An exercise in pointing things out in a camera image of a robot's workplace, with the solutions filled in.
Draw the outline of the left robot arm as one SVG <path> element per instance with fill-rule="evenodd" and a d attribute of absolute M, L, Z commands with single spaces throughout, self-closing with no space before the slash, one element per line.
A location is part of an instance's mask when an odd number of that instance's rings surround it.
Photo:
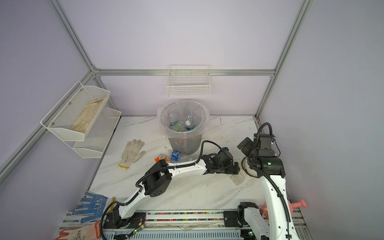
<path fill-rule="evenodd" d="M 234 161 L 227 147 L 220 147 L 209 140 L 202 141 L 198 158 L 181 164 L 166 163 L 160 160 L 155 163 L 135 184 L 138 190 L 123 203 L 113 201 L 104 210 L 100 221 L 100 234 L 106 239 L 104 227 L 122 229 L 134 220 L 135 212 L 150 198 L 164 194 L 171 181 L 189 176 L 208 174 L 237 175 L 239 163 Z"/>

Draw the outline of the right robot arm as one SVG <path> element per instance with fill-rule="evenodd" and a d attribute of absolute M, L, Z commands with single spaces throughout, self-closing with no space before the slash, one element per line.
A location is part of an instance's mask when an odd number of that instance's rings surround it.
<path fill-rule="evenodd" d="M 247 157 L 249 169 L 257 173 L 256 178 L 263 185 L 269 221 L 265 221 L 261 209 L 251 202 L 238 205 L 238 218 L 242 225 L 251 228 L 257 240 L 298 240 L 287 198 L 284 165 L 272 149 L 275 141 L 272 125 L 263 123 L 252 140 L 245 138 L 238 145 Z"/>

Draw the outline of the green soda bottle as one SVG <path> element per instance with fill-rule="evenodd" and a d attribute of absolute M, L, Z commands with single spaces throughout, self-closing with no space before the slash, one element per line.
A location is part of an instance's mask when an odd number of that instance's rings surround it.
<path fill-rule="evenodd" d="M 171 130 L 177 133 L 184 133 L 186 132 L 186 126 L 183 122 L 178 122 L 175 125 L 171 126 Z"/>

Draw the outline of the orange label bottle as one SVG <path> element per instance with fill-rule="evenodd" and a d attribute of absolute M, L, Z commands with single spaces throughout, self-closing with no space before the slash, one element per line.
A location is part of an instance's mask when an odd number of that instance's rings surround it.
<path fill-rule="evenodd" d="M 164 160 L 166 163 L 169 161 L 168 157 L 164 154 L 160 154 L 158 156 L 155 157 L 155 162 L 159 162 L 161 160 Z"/>

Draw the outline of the clear bottle green cap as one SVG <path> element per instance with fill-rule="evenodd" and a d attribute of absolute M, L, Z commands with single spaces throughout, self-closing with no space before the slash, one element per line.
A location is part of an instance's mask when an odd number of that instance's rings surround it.
<path fill-rule="evenodd" d="M 231 179 L 235 186 L 241 185 L 245 180 L 245 177 L 242 173 L 237 175 L 228 175 L 228 177 Z"/>

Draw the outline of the blue label bottle top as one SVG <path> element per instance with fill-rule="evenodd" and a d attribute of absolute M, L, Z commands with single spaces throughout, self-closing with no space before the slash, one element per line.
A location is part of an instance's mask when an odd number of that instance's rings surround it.
<path fill-rule="evenodd" d="M 174 150 L 169 150 L 167 156 L 171 163 L 184 163 L 191 160 L 189 155 Z"/>

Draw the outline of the blue label bottle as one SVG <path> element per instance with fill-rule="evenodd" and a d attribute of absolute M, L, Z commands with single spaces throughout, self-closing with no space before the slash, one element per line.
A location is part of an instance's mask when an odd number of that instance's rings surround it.
<path fill-rule="evenodd" d="M 173 126 L 179 122 L 179 117 L 177 114 L 171 113 L 168 115 L 168 121 L 170 123 L 170 126 Z"/>
<path fill-rule="evenodd" d="M 174 150 L 169 150 L 167 156 L 171 163 L 184 163 L 191 160 L 189 155 Z"/>

